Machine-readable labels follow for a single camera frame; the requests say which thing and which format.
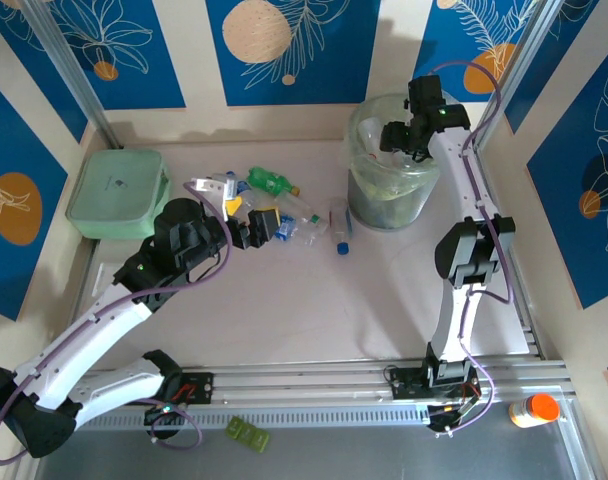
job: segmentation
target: beige circle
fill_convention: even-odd
[[[437,0],[437,6],[443,10],[454,7],[460,0]]]
[[[293,75],[284,75],[282,77],[282,83],[287,87],[295,83],[295,77]]]
[[[224,19],[222,33],[229,51],[245,63],[275,60],[291,44],[288,20],[266,0],[238,3]]]
[[[42,0],[42,2],[52,2],[53,0]],[[0,0],[4,5],[14,8],[15,10],[19,10],[21,8],[20,2],[18,0]]]

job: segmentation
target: small bottle with orange cap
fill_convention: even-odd
[[[560,417],[560,406],[546,393],[537,393],[521,402],[513,403],[508,414],[515,425],[520,428],[536,427],[551,423]]]

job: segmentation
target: green plastic container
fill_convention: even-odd
[[[153,235],[170,189],[158,152],[104,150],[82,167],[66,216],[87,238],[146,238]]]

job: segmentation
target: white floor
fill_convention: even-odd
[[[253,165],[286,175],[325,217],[329,198],[346,195],[339,142],[155,148],[170,166],[174,196],[188,196],[181,184],[193,176],[244,174]],[[448,186],[440,181],[420,217],[403,231],[379,233],[353,222],[346,257],[337,255],[330,236],[312,248],[274,239],[259,250],[235,249],[217,280],[175,295],[97,368],[116,368],[157,348],[182,366],[423,357],[442,298],[433,251],[455,221]],[[100,266],[106,268],[101,290],[111,269],[139,243],[100,243],[83,306],[92,303]],[[505,292],[502,274],[490,289]],[[515,310],[487,298],[472,344],[478,355],[528,352]]]

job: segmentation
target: green plastic bottle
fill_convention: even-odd
[[[296,197],[300,194],[300,189],[298,187],[294,187],[286,177],[278,175],[277,173],[269,172],[262,167],[253,167],[248,173],[249,176],[247,181],[251,186],[264,190],[272,195],[277,196],[284,190]]]

